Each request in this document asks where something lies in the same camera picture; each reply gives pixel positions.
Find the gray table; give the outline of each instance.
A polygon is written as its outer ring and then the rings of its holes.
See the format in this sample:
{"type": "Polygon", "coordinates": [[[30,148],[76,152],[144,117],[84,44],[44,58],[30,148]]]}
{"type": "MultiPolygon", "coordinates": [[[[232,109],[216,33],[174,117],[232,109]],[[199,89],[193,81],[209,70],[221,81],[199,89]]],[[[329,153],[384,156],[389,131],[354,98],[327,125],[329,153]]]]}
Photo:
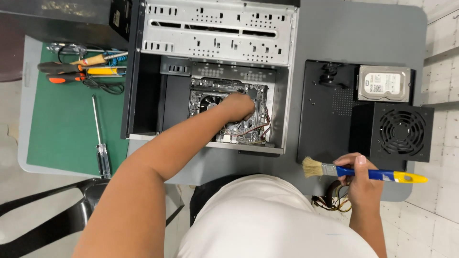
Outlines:
{"type": "MultiPolygon", "coordinates": [[[[410,67],[417,70],[414,104],[420,104],[417,98],[422,82],[427,27],[427,17],[420,8],[339,0],[302,0],[299,19],[286,154],[279,158],[268,158],[239,155],[234,150],[204,148],[167,183],[201,185],[229,174],[264,173],[289,181],[303,194],[322,195],[334,178],[305,179],[301,166],[296,163],[304,63],[307,59],[410,67]]],[[[33,77],[37,73],[34,67],[27,66],[28,62],[33,63],[33,54],[28,52],[33,43],[31,41],[26,40],[23,86],[26,91],[22,93],[21,103],[19,163],[29,172],[73,173],[26,164],[35,95],[34,90],[30,89],[34,88],[33,81],[36,80],[33,77]]],[[[131,140],[128,155],[145,143],[131,140]]],[[[407,170],[413,172],[413,162],[408,163],[407,170]]],[[[412,185],[409,184],[387,183],[382,200],[404,201],[411,190],[412,185]]]]}

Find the green mat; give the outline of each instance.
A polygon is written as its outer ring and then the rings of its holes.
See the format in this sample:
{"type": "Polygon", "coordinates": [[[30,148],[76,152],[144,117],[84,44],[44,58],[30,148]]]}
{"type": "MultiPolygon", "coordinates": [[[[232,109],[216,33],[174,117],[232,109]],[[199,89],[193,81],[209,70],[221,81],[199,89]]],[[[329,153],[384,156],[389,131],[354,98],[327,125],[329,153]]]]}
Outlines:
{"type": "MultiPolygon", "coordinates": [[[[43,46],[41,62],[56,61],[57,55],[43,46]]],[[[120,139],[124,94],[111,95],[89,89],[80,82],[53,84],[44,73],[38,77],[27,164],[99,175],[93,94],[112,174],[118,169],[126,159],[129,144],[129,140],[120,139]]]]}

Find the person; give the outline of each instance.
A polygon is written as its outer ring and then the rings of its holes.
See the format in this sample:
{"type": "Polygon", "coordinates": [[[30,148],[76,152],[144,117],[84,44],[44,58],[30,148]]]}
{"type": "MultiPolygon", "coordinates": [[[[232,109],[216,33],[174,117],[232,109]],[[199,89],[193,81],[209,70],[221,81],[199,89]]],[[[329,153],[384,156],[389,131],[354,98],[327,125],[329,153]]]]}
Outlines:
{"type": "MultiPolygon", "coordinates": [[[[107,185],[73,257],[163,257],[164,182],[225,124],[248,119],[254,111],[249,96],[231,94],[129,156],[107,185]],[[193,137],[189,128],[194,128],[193,137]]],[[[384,183],[368,178],[368,169],[377,168],[358,153],[344,155],[334,164],[355,168],[348,190],[353,207],[349,227],[315,214],[305,196],[280,178],[263,174],[223,178],[219,182],[226,185],[195,191],[190,203],[193,225],[176,256],[386,258],[379,211],[384,183]],[[208,196],[206,189],[214,193],[208,196]]]]}

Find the hard disk drive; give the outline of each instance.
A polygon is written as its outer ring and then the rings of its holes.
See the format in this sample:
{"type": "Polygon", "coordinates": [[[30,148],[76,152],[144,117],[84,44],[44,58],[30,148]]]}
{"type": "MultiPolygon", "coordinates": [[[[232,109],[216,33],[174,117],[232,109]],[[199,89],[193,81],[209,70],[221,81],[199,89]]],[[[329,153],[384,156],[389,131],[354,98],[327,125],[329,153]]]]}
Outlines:
{"type": "Polygon", "coordinates": [[[215,142],[265,145],[269,140],[271,119],[266,108],[268,86],[233,80],[192,79],[189,117],[214,108],[235,92],[247,94],[255,103],[255,113],[247,121],[226,124],[215,142]]]}
{"type": "Polygon", "coordinates": [[[360,101],[409,102],[412,70],[408,67],[368,66],[358,69],[360,101]]]}

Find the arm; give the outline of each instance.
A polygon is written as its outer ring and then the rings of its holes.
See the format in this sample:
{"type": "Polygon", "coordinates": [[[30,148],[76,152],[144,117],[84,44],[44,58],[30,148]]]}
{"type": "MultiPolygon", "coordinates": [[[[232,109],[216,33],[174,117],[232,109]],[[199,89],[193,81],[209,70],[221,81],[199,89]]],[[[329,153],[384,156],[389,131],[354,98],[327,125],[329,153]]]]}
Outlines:
{"type": "MultiPolygon", "coordinates": [[[[367,241],[379,258],[387,258],[379,209],[384,182],[368,178],[368,169],[378,168],[360,153],[344,155],[333,163],[337,166],[354,166],[355,177],[351,181],[348,194],[352,203],[349,227],[367,241]]],[[[345,183],[346,176],[339,179],[345,183]]]]}
{"type": "Polygon", "coordinates": [[[249,96],[232,94],[129,156],[105,189],[73,257],[163,257],[164,181],[176,175],[225,124],[249,118],[254,111],[249,96]]]}

